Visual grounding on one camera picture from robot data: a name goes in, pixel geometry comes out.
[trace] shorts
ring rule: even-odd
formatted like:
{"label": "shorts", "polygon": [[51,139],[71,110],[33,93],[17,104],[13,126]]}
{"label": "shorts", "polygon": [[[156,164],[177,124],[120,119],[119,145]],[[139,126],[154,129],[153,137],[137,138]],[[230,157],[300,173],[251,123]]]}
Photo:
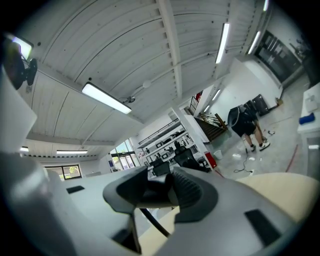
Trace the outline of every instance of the shorts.
{"label": "shorts", "polygon": [[238,134],[240,137],[242,137],[244,134],[250,136],[251,134],[254,133],[255,129],[256,129],[256,126],[254,125],[253,122],[245,122],[245,123],[238,122],[232,127],[232,130],[236,134]]}

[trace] white table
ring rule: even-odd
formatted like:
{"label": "white table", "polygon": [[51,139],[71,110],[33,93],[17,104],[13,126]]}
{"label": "white table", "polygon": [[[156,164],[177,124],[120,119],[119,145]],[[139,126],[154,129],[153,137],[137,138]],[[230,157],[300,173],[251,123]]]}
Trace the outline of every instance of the white table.
{"label": "white table", "polygon": [[[320,183],[317,180],[289,172],[248,176],[237,181],[263,195],[297,223],[309,215],[320,191]],[[169,233],[175,230],[175,216],[179,212],[179,207],[176,207],[159,220]],[[151,226],[139,237],[142,255],[154,255],[166,241],[167,238]]]}
{"label": "white table", "polygon": [[320,83],[317,83],[315,86],[311,87],[303,93],[301,117],[305,117],[310,114],[310,112],[308,112],[306,108],[306,98],[308,98],[311,95],[314,95],[315,101],[317,102],[318,106],[316,110],[312,111],[314,113],[315,120],[309,123],[299,124],[297,129],[297,132],[301,134],[302,138],[304,166],[306,167],[307,171],[309,162],[308,139],[320,137]]}

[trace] person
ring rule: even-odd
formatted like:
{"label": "person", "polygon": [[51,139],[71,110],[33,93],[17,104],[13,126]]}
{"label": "person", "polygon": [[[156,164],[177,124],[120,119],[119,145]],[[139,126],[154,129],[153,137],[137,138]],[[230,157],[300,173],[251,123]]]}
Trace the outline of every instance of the person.
{"label": "person", "polygon": [[263,141],[261,130],[258,129],[257,125],[253,121],[253,117],[247,111],[241,112],[241,114],[238,116],[237,122],[231,128],[241,138],[244,135],[245,140],[250,145],[252,152],[256,150],[256,145],[252,143],[252,140],[250,137],[250,135],[252,134],[254,134],[255,139],[259,144],[260,151],[263,151],[264,149],[270,146],[270,142]]}

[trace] stair railing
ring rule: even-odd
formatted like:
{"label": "stair railing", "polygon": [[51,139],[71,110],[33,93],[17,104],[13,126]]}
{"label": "stair railing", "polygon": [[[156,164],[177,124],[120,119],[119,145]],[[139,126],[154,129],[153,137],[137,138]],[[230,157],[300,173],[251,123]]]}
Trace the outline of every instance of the stair railing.
{"label": "stair railing", "polygon": [[226,123],[221,119],[221,117],[217,113],[214,116],[200,113],[199,117],[201,117],[203,121],[205,121],[208,124],[217,126],[224,130],[228,130]]}

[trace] office chair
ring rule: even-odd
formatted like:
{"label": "office chair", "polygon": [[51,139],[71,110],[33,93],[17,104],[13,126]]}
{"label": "office chair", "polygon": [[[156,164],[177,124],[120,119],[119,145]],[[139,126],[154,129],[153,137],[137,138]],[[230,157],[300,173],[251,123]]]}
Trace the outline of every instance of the office chair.
{"label": "office chair", "polygon": [[169,163],[167,161],[158,164],[158,165],[154,165],[153,166],[153,170],[152,170],[155,174],[155,176],[161,176],[164,174],[170,174],[170,166]]}
{"label": "office chair", "polygon": [[183,151],[175,150],[174,151],[175,156],[173,159],[181,166],[186,167],[202,172],[209,172],[210,169],[200,166],[200,164],[195,160],[194,155],[192,154],[192,151],[190,148],[186,148]]}

